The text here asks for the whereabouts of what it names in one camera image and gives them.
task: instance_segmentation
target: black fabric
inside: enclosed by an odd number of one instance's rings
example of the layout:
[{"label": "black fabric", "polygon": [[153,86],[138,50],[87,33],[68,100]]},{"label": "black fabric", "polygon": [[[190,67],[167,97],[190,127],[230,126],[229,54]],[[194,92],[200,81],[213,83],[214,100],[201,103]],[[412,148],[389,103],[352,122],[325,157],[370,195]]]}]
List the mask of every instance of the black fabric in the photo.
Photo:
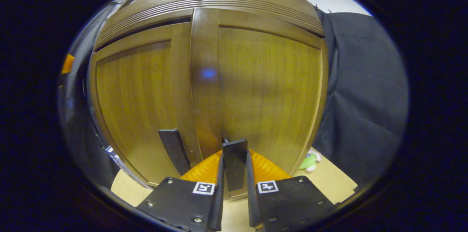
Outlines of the black fabric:
[{"label": "black fabric", "polygon": [[403,136],[408,83],[401,56],[375,18],[318,14],[329,51],[329,84],[312,146],[367,185],[383,174]]},{"label": "black fabric", "polygon": [[84,27],[69,49],[75,57],[65,85],[59,88],[60,120],[70,154],[89,180],[110,189],[119,167],[102,149],[95,124],[89,112],[85,86],[87,67],[96,35],[107,15],[109,5]]}]

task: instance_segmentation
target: beige floor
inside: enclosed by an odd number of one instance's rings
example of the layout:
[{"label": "beige floor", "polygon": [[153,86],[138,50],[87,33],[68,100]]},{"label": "beige floor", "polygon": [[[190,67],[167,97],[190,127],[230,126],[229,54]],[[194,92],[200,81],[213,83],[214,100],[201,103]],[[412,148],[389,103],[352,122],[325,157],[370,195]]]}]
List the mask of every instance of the beige floor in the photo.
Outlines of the beige floor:
[{"label": "beige floor", "polygon": [[[325,195],[333,204],[342,202],[354,194],[353,189],[358,186],[338,167],[322,156],[313,172],[299,170],[294,176],[304,175]],[[119,171],[112,184],[111,191],[130,205],[136,207],[151,193],[151,189],[144,188],[132,180],[122,170]],[[249,210],[247,198],[237,201],[225,201],[221,226],[225,232],[254,231],[249,227]]]}]

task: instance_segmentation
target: cabinet door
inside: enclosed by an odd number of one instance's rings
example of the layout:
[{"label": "cabinet door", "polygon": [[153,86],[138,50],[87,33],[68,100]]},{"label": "cabinet door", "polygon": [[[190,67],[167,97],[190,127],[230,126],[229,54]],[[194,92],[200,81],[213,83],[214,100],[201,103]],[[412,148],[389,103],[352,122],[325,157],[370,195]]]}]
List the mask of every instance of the cabinet door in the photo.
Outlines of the cabinet door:
[{"label": "cabinet door", "polygon": [[328,57],[319,37],[274,18],[196,8],[190,45],[195,124],[203,157],[245,138],[290,174],[323,112]]},{"label": "cabinet door", "polygon": [[145,30],[92,56],[95,114],[107,141],[138,177],[157,185],[179,177],[159,137],[177,128],[192,165],[202,160],[189,77],[190,23]]}]

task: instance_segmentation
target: orange object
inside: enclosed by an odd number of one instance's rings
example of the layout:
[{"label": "orange object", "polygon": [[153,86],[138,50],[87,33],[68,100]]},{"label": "orange object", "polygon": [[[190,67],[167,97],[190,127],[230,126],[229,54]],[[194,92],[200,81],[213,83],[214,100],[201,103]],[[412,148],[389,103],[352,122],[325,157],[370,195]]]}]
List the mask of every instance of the orange object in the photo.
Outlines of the orange object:
[{"label": "orange object", "polygon": [[[192,182],[216,183],[221,152],[222,151],[218,151],[204,159],[190,171],[182,175],[181,179]],[[291,178],[287,172],[257,152],[250,150],[250,156],[252,157],[255,183]]]},{"label": "orange object", "polygon": [[74,60],[75,57],[73,57],[71,54],[67,54],[67,58],[65,58],[65,63],[63,63],[62,67],[62,74],[66,74],[72,71],[72,64]]}]

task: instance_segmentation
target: wooden cabinet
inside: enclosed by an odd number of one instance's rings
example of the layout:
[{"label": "wooden cabinet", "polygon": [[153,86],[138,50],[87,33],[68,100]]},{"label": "wooden cabinet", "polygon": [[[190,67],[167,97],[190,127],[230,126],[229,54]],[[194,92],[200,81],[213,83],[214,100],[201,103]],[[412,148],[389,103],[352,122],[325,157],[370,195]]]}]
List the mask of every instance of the wooden cabinet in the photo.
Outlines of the wooden cabinet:
[{"label": "wooden cabinet", "polygon": [[159,129],[177,128],[191,166],[246,138],[297,171],[323,111],[323,30],[304,0],[141,0],[103,27],[91,93],[104,137],[149,184],[178,177]]}]

